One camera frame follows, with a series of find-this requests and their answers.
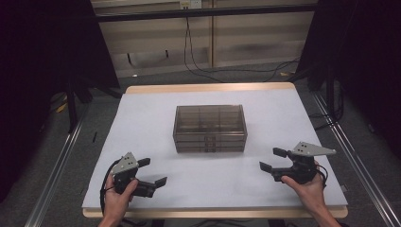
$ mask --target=white paper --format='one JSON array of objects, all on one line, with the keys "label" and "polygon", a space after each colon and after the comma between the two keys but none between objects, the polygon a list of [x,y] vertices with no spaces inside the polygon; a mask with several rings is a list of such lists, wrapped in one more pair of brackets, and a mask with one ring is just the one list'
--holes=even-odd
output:
[{"label": "white paper", "polygon": [[[177,106],[242,104],[248,131],[244,152],[177,153],[173,127]],[[259,162],[290,167],[272,148],[293,149],[300,141],[320,145],[294,89],[123,95],[97,161],[83,208],[98,208],[99,188],[113,161],[127,152],[150,158],[138,170],[141,181],[167,177],[153,198],[135,197],[132,208],[236,208],[302,206],[295,192],[260,170]],[[347,201],[325,156],[327,205]]]}]

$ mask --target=black curtain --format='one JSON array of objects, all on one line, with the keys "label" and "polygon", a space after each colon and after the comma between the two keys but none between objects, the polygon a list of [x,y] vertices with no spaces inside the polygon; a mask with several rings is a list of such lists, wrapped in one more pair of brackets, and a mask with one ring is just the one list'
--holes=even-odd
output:
[{"label": "black curtain", "polygon": [[119,84],[98,23],[77,20],[95,15],[89,0],[0,4],[2,201],[33,155],[50,98],[65,92],[69,80],[73,88],[90,87],[82,77]]}]

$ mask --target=metal rail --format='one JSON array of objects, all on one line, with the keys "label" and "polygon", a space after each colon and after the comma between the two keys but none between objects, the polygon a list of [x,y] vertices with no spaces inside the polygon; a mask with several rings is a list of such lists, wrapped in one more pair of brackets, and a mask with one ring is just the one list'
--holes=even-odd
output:
[{"label": "metal rail", "polygon": [[[319,8],[333,9],[341,5],[319,6]],[[76,20],[90,20],[97,22],[119,22],[119,21],[141,21],[153,19],[171,19],[186,17],[228,16],[264,13],[284,13],[315,11],[318,4],[282,5],[268,7],[246,7],[246,8],[211,8],[211,9],[179,9],[167,11],[135,12],[135,13],[105,13],[95,17],[75,18]]]},{"label": "metal rail", "polygon": [[44,186],[44,190],[42,191],[41,196],[36,201],[36,204],[26,221],[26,227],[41,226],[47,208],[50,205],[50,202],[56,192],[57,184],[60,181],[61,174],[64,171],[65,165],[68,161],[68,157],[70,156],[71,150],[77,141],[80,129],[82,127],[82,121],[85,118],[85,115],[87,114],[87,111],[89,109],[88,106],[89,104],[83,107],[82,117],[80,118],[74,130],[68,135],[65,144],[61,150],[59,159],[54,165],[50,177],[47,180],[46,185]]},{"label": "metal rail", "polygon": [[348,158],[349,163],[357,173],[362,185],[365,187],[366,192],[370,196],[384,222],[386,222],[386,225],[389,227],[401,226],[401,222],[393,211],[391,204],[375,183],[368,169],[366,169],[365,165],[360,160],[356,150],[348,140],[341,126],[337,122],[334,122],[329,116],[323,97],[319,93],[314,93],[313,96],[319,106],[319,109],[321,109],[322,114],[326,115],[325,118],[327,123],[330,124],[330,128],[339,141],[345,156]]}]

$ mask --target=table edge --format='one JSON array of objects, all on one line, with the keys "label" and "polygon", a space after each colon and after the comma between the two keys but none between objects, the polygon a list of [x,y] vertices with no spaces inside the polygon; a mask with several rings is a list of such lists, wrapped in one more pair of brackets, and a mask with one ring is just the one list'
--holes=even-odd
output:
[{"label": "table edge", "polygon": [[[334,218],[345,218],[347,206],[329,206]],[[100,208],[83,208],[86,218],[102,218]],[[126,218],[312,218],[304,208],[267,208],[267,209],[133,209],[128,210]]]},{"label": "table edge", "polygon": [[126,94],[143,93],[177,93],[177,92],[214,92],[214,91],[250,91],[294,89],[290,82],[257,82],[257,83],[207,83],[207,84],[169,84],[130,86]]}]

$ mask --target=transparent plastic box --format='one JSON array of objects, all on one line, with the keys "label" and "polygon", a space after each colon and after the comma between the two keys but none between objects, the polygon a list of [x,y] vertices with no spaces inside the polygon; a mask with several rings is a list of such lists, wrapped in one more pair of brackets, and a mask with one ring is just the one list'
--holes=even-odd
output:
[{"label": "transparent plastic box", "polygon": [[244,151],[242,105],[178,106],[174,124],[177,152]]}]

